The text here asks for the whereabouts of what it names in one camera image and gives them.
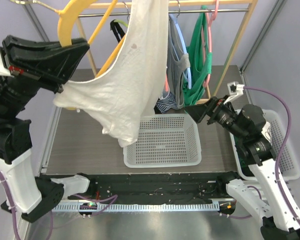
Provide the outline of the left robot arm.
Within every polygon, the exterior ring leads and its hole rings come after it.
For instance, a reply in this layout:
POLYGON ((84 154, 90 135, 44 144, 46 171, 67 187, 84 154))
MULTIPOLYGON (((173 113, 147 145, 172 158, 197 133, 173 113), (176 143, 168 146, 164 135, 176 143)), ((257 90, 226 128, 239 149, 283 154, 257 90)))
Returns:
POLYGON ((96 181, 84 173, 65 178, 35 176, 31 164, 29 119, 18 114, 40 89, 61 93, 90 46, 84 38, 69 46, 8 35, 0 47, 0 180, 6 188, 1 208, 19 212, 29 223, 55 208, 63 198, 80 194, 90 200, 96 181))

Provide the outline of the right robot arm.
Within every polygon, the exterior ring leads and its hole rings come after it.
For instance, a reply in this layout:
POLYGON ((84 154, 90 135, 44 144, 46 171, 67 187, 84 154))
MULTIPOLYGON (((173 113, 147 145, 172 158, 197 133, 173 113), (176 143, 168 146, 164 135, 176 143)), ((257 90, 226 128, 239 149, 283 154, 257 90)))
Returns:
POLYGON ((217 123, 236 137, 237 154, 256 177, 266 201, 233 172, 218 177, 216 193, 236 199, 258 222, 265 240, 300 240, 300 209, 276 168, 279 157, 266 138, 263 110, 246 104, 236 112, 226 97, 212 97, 206 103, 185 107, 185 111, 197 124, 208 116, 207 124, 217 123))

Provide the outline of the lime green hanger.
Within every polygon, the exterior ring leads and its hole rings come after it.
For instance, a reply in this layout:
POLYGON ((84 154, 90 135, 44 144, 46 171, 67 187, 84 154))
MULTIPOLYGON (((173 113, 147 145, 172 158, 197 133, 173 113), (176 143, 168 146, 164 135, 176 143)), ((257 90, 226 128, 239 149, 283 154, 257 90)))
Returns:
POLYGON ((115 23, 119 23, 119 24, 121 24, 121 25, 123 25, 124 27, 127 28, 128 27, 128 23, 129 23, 130 12, 129 12, 129 8, 128 8, 127 4, 124 1, 122 1, 122 3, 124 4, 126 12, 127 12, 127 21, 116 19, 114 22, 115 23))

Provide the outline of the black tank top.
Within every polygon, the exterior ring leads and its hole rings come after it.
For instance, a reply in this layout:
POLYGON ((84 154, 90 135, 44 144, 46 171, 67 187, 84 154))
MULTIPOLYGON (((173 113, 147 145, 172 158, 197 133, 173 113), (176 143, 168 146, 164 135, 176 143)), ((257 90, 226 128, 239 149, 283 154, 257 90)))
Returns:
POLYGON ((123 25, 115 22, 115 19, 110 22, 110 30, 114 34, 117 42, 119 43, 125 36, 125 31, 122 28, 123 25))

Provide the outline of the white tank top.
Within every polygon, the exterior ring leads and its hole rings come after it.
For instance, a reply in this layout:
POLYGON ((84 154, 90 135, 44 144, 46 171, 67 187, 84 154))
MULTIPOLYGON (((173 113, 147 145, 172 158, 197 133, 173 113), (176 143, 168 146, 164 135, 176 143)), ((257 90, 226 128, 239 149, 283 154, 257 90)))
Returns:
POLYGON ((166 0, 134 0, 123 45, 112 66, 94 79, 68 81, 54 104, 85 111, 121 147, 135 143, 141 118, 154 114, 164 90, 168 11, 166 0))

